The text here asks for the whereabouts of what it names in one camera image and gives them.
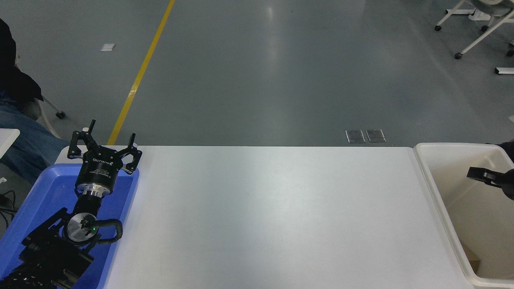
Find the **white tabletop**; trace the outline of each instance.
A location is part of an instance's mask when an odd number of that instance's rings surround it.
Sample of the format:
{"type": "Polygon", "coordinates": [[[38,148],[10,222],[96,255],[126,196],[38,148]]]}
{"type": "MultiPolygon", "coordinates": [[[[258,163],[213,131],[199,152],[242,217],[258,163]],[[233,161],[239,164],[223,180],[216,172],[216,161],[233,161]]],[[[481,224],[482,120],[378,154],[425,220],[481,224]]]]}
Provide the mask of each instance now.
{"type": "Polygon", "coordinates": [[[473,288],[410,148],[139,149],[107,289],[473,288]]]}
{"type": "Polygon", "coordinates": [[[4,156],[19,135],[20,131],[17,129],[0,129],[0,158],[4,156]]]}

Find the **metal floor plate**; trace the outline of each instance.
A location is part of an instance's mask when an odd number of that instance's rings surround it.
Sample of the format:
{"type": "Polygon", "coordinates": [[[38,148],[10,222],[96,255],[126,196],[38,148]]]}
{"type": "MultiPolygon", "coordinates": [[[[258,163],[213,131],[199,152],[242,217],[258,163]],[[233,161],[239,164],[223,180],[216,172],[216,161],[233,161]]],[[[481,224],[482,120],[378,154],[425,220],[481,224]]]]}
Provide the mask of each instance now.
{"type": "Polygon", "coordinates": [[[346,131],[346,138],[348,139],[349,143],[366,143],[362,130],[346,131]]]}
{"type": "Polygon", "coordinates": [[[386,137],[382,130],[366,130],[370,142],[386,142],[386,137]]]}

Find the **person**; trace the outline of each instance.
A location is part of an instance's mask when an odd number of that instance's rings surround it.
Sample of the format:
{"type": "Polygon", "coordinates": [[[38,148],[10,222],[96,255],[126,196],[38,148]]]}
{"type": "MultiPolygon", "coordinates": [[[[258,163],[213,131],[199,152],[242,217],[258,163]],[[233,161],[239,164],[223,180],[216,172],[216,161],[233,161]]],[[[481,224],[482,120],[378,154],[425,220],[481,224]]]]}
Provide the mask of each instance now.
{"type": "Polygon", "coordinates": [[[36,122],[36,101],[43,101],[41,88],[16,67],[15,60],[16,42],[7,23],[0,19],[0,128],[20,130],[0,162],[34,184],[68,143],[36,122]]]}

